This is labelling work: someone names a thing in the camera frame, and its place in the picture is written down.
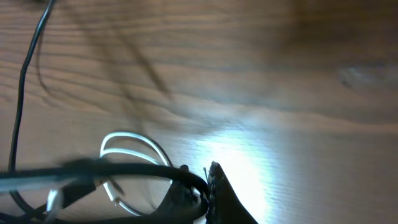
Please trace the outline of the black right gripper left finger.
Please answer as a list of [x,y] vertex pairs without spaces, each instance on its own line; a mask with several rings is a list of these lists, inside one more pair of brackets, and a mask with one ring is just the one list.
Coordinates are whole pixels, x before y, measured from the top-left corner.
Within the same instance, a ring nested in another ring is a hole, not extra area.
[[207,212],[207,183],[187,165],[151,165],[149,175],[172,181],[158,208],[149,215],[149,223],[193,223]]

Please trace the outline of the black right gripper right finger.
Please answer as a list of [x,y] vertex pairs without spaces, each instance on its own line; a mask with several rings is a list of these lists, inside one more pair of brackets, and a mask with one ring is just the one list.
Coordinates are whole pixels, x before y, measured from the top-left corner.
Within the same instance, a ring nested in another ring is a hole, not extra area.
[[211,163],[208,174],[207,224],[257,224],[235,194],[221,165]]

